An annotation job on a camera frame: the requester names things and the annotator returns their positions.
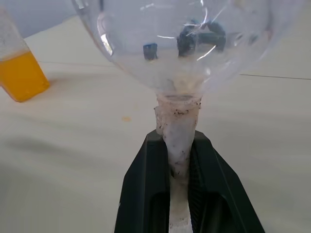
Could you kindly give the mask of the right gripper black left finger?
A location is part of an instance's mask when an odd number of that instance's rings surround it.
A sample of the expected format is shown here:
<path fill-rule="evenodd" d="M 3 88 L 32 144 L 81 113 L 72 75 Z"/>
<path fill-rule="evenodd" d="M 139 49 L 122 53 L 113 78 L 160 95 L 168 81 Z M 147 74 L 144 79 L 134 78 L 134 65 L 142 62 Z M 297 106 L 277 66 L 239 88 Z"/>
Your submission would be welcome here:
<path fill-rule="evenodd" d="M 124 176 L 114 233 L 169 233 L 169 214 L 167 147 L 152 131 Z"/>

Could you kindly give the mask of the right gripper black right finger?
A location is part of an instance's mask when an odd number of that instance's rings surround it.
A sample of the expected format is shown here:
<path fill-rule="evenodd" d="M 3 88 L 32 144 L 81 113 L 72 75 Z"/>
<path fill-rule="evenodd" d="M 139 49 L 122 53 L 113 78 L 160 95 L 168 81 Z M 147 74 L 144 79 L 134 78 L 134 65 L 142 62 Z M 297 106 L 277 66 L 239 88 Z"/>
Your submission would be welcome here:
<path fill-rule="evenodd" d="M 199 131 L 190 151 L 188 203 L 193 233 L 265 233 L 238 175 Z"/>

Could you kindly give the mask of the clear plastic wine glass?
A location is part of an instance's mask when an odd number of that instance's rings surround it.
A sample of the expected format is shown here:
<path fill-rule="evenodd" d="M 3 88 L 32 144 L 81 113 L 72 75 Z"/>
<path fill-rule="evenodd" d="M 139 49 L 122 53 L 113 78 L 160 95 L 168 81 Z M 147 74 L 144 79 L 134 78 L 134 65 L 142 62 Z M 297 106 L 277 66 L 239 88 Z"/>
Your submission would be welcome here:
<path fill-rule="evenodd" d="M 269 44 L 271 0 L 71 0 L 102 54 L 153 89 L 156 129 L 173 174 L 169 233 L 193 233 L 188 203 L 190 149 L 203 93 L 259 58 Z M 199 45 L 178 56 L 185 24 L 214 21 L 226 33 L 223 51 Z M 143 46 L 157 43 L 155 60 Z"/>

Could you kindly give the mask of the bottle with orange liquid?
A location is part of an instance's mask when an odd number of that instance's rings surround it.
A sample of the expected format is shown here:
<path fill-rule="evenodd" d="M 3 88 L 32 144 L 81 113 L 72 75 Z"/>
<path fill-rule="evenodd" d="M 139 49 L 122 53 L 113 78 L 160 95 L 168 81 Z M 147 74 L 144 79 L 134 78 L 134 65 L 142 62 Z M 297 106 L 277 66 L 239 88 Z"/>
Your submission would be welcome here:
<path fill-rule="evenodd" d="M 0 86 L 17 102 L 27 101 L 50 87 L 38 61 L 2 7 L 0 7 Z"/>

